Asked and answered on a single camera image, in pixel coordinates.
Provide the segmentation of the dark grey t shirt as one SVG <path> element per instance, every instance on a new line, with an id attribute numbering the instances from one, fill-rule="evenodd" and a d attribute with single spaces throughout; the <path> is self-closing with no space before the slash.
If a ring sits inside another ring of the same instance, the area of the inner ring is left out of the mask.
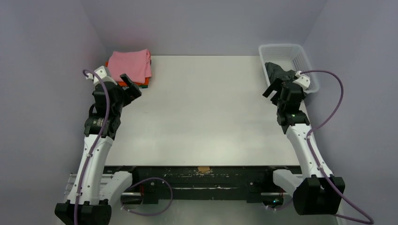
<path id="1" fill-rule="evenodd" d="M 266 62 L 264 66 L 267 73 L 266 77 L 269 81 L 268 86 L 270 86 L 276 79 L 281 79 L 283 81 L 294 81 L 297 79 L 295 76 L 296 71 L 294 70 L 285 71 L 281 66 L 273 62 Z"/>

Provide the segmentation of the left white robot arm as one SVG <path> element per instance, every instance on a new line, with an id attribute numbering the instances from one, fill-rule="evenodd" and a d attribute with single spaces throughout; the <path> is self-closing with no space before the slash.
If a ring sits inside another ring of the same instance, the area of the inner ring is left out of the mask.
<path id="1" fill-rule="evenodd" d="M 139 177 L 130 172 L 116 172 L 102 185 L 107 155 L 121 124 L 122 109 L 141 96 L 141 91 L 127 75 L 123 88 L 100 67 L 94 73 L 84 70 L 84 76 L 93 81 L 94 104 L 84 124 L 84 150 L 77 177 L 64 203 L 56 204 L 54 213 L 66 225 L 107 225 L 112 207 L 126 189 L 136 191 Z"/>

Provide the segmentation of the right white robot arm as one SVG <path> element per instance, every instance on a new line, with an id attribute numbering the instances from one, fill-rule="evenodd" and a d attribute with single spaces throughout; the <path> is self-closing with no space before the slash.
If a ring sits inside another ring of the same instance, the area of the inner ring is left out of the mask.
<path id="1" fill-rule="evenodd" d="M 328 168 L 316 144 L 308 144 L 314 141 L 314 137 L 310 134 L 307 115 L 300 110 L 305 98 L 303 88 L 292 81 L 277 78 L 263 96 L 267 98 L 272 92 L 271 102 L 277 107 L 277 122 L 295 150 L 301 174 L 277 169 L 264 177 L 265 188 L 274 191 L 281 187 L 292 197 L 299 215 L 336 214 L 342 199 L 336 191 L 344 192 L 345 183 Z"/>

